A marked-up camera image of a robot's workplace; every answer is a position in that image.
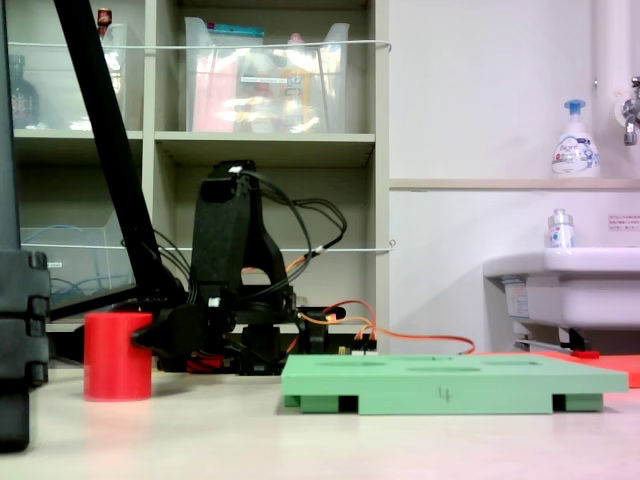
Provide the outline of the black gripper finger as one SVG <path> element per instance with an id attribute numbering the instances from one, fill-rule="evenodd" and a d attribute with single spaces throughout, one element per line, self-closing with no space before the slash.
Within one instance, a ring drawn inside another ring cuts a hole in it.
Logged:
<path id="1" fill-rule="evenodd" d="M 174 326 L 168 319 L 153 318 L 149 325 L 134 330 L 131 334 L 134 345 L 154 351 L 174 350 Z"/>

